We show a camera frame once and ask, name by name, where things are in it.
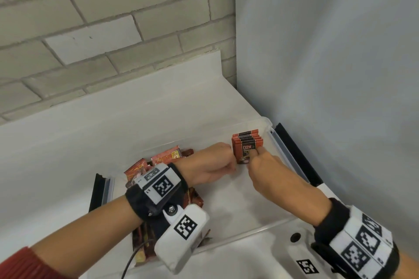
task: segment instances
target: qr code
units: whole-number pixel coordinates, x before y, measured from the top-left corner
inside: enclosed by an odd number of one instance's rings
[[[381,243],[381,241],[364,225],[361,226],[355,238],[372,255],[375,254]]]
[[[313,265],[311,260],[309,259],[303,259],[303,260],[296,260],[297,264],[300,266],[302,271],[304,271],[305,274],[318,274],[318,270]]]
[[[192,232],[196,229],[196,223],[187,215],[184,215],[179,223],[175,226],[175,231],[187,240]]]
[[[383,236],[383,229],[380,224],[378,224],[375,220],[370,218],[369,216],[362,214],[362,223],[369,227],[373,232],[375,232],[378,236]]]
[[[149,173],[147,173],[144,176],[145,181],[150,181],[152,178],[155,177],[156,174],[158,174],[160,172],[160,170],[158,168],[154,168],[153,170],[151,170]]]
[[[341,255],[356,271],[360,271],[370,260],[367,253],[354,242],[351,242],[349,246],[342,251]]]
[[[161,197],[164,197],[173,188],[173,183],[166,176],[162,176],[160,180],[154,183],[153,188]]]

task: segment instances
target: black round hole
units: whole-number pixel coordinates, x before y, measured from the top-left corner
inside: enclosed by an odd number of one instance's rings
[[[291,235],[290,241],[291,243],[296,243],[297,241],[299,241],[301,238],[301,234],[300,233],[294,233]]]

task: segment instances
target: gray wall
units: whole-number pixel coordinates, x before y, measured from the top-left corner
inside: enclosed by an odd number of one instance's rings
[[[236,0],[238,90],[419,248],[419,0]]]

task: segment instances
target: black cable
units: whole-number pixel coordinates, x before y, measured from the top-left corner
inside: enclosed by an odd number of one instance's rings
[[[128,267],[129,267],[129,265],[131,264],[131,261],[134,259],[134,256],[135,256],[135,254],[136,253],[138,253],[138,251],[145,245],[145,244],[148,244],[148,243],[151,243],[151,242],[153,242],[154,241],[154,239],[149,239],[149,240],[146,240],[144,243],[142,243],[141,245],[139,245],[135,250],[134,250],[134,252],[132,253],[132,255],[131,255],[131,258],[129,259],[129,261],[128,261],[128,263],[127,263],[127,266],[125,267],[125,269],[124,269],[124,272],[122,273],[122,277],[121,277],[121,279],[124,279],[124,277],[125,277],[125,274],[127,273],[127,270],[128,270]]]

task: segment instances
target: hand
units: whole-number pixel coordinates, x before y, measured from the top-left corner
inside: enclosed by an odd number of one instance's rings
[[[235,173],[235,166],[233,151],[226,143],[216,143],[176,162],[189,187],[214,182],[226,174]]]
[[[326,195],[292,172],[264,147],[250,150],[249,154],[247,167],[256,191],[305,222],[319,225],[331,209]]]

